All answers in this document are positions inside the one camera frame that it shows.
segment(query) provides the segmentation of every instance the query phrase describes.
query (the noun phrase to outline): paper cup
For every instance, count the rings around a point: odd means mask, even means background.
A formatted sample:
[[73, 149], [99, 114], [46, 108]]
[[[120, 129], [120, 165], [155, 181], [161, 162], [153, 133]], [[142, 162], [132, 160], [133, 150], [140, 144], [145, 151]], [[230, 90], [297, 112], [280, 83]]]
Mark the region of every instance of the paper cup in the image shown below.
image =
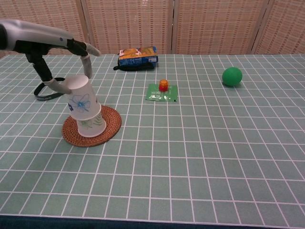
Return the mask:
[[87, 120], [100, 112], [101, 105], [86, 75], [67, 77], [63, 84], [72, 91], [71, 94], [65, 94], [72, 118]]
[[78, 133], [83, 137], [95, 137], [106, 129], [106, 122], [101, 113], [88, 120], [76, 120]]

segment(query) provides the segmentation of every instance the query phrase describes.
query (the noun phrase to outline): blue flower print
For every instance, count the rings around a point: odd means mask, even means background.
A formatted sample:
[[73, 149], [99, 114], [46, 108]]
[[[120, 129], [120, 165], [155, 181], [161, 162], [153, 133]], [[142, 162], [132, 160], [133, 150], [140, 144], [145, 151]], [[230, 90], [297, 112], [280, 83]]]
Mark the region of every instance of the blue flower print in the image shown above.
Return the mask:
[[90, 108], [90, 101], [89, 101], [89, 94], [85, 95], [74, 95], [72, 99], [70, 99], [71, 106], [75, 108], [78, 112], [84, 113], [84, 111], [89, 111]]
[[69, 107], [70, 111], [73, 111], [73, 107], [71, 106], [70, 103], [68, 103], [68, 107]]

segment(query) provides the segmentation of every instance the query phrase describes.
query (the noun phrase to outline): green ball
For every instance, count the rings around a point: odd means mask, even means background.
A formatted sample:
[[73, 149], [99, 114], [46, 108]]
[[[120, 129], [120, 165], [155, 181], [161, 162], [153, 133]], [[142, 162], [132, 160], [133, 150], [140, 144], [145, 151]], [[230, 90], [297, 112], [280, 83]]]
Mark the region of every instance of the green ball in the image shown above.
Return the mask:
[[239, 68], [231, 67], [224, 71], [223, 82], [228, 86], [236, 86], [243, 78], [243, 73]]

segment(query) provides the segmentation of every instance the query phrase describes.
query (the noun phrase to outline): round rattan coaster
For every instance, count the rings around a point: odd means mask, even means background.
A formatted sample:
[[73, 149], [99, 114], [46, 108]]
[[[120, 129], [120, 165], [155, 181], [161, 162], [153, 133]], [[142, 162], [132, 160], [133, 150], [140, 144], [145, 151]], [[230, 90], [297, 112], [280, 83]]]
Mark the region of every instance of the round rattan coaster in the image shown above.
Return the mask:
[[120, 114], [113, 108], [102, 106], [102, 117], [106, 121], [106, 129], [96, 137], [83, 137], [78, 133], [76, 120], [69, 116], [62, 125], [63, 138], [74, 146], [91, 147], [109, 141], [121, 128]]

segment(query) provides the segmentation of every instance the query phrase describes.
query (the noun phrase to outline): table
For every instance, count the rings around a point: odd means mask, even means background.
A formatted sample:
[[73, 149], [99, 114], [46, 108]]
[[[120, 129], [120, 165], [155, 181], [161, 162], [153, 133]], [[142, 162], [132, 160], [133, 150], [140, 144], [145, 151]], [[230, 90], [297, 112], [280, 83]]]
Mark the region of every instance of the table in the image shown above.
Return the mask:
[[[54, 77], [83, 72], [77, 56], [45, 60]], [[41, 81], [25, 56], [0, 60], [2, 223], [305, 228], [304, 54], [167, 54], [147, 72], [114, 71], [112, 54], [91, 61], [99, 101], [121, 114], [122, 127], [104, 145], [80, 148], [61, 136], [65, 97], [37, 101]], [[243, 72], [238, 87], [221, 82], [231, 66]], [[145, 100], [148, 85], [165, 78], [178, 85], [178, 101]]]

